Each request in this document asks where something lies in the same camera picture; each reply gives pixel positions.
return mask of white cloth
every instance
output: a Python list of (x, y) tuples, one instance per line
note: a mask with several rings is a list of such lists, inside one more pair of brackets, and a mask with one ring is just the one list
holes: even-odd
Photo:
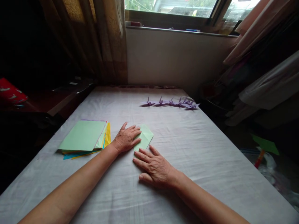
[(271, 110), (299, 91), (299, 51), (247, 86), (226, 114), (228, 126), (236, 126), (259, 109)]
[(246, 87), (242, 102), (271, 110), (299, 91), (299, 51)]
[[(96, 88), (0, 196), (0, 223), (17, 223), (94, 154), (63, 160), (55, 153), (80, 119), (108, 120), (112, 140), (125, 121), (146, 124), (151, 144), (177, 169), (250, 223), (298, 223), (299, 214), (203, 111), (140, 107), (147, 99), (178, 100), (183, 90)], [(72, 223), (199, 223), (171, 191), (138, 181), (133, 150), (120, 155)]]

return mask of white tablecloth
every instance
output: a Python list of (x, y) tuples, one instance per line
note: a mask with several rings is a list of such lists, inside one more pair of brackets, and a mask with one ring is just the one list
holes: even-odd
[[(177, 107), (140, 107), (178, 100), (180, 89), (96, 88), (0, 196), (0, 223), (16, 223), (95, 154), (63, 160), (56, 150), (80, 119), (108, 120), (112, 140), (120, 127), (146, 124), (151, 144), (177, 169), (251, 223), (298, 223), (299, 214), (254, 168), (205, 113)], [(73, 223), (198, 223), (167, 190), (138, 182), (133, 150), (119, 156), (83, 203)]]

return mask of green paper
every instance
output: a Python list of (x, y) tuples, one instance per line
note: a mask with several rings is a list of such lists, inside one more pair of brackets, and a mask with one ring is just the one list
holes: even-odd
[(100, 137), (99, 137), (99, 139), (96, 143), (96, 146), (94, 148), (96, 148), (96, 149), (103, 148), (102, 142), (103, 142), (103, 139), (104, 139), (104, 136), (105, 136), (105, 131), (106, 131), (107, 125), (108, 125), (108, 122), (105, 124), (104, 129), (102, 131), (102, 134), (100, 135)]
[(279, 156), (279, 152), (275, 146), (274, 142), (268, 141), (266, 139), (263, 139), (261, 137), (255, 136), (254, 134), (251, 134), (253, 140), (259, 144), (261, 149), (265, 150), (266, 152), (272, 152)]
[(154, 134), (145, 124), (140, 125), (140, 130), (142, 133), (137, 135), (136, 138), (141, 138), (141, 142), (134, 146), (134, 151), (138, 151), (139, 148), (146, 150), (154, 136)]
[(92, 151), (106, 122), (80, 120), (60, 144), (61, 150)]

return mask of red bag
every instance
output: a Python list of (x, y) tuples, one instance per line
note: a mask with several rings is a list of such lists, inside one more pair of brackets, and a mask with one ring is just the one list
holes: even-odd
[(7, 79), (0, 78), (0, 98), (12, 104), (19, 104), (25, 102), (28, 96), (12, 85)]

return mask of purple origami crane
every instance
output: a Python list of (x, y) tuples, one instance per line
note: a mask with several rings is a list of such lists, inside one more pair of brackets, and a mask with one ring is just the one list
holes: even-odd
[(176, 105), (178, 107), (185, 107), (184, 103), (181, 102), (182, 97), (180, 98), (180, 100), (178, 102), (172, 102), (172, 105)]
[(191, 102), (188, 102), (188, 103), (183, 103), (183, 105), (189, 109), (195, 110), (195, 109), (197, 109), (198, 105), (200, 105), (200, 104), (193, 104), (193, 103), (194, 103), (194, 100), (192, 100)]
[(173, 99), (173, 98), (171, 98), (171, 100), (167, 100), (165, 103), (168, 104), (169, 106), (171, 106), (171, 105), (173, 104), (172, 99)]
[(161, 96), (161, 98), (160, 98), (160, 100), (158, 102), (154, 101), (153, 103), (156, 104), (155, 106), (162, 106), (162, 105), (166, 104), (167, 102), (163, 102), (162, 96)]
[(154, 105), (154, 104), (155, 104), (155, 102), (150, 101), (150, 96), (147, 98), (146, 102), (142, 102), (142, 105), (147, 105), (147, 106), (151, 106), (151, 105)]
[(187, 97), (186, 97), (186, 99), (184, 99), (184, 101), (183, 101), (183, 104), (190, 104), (190, 100), (187, 100)]

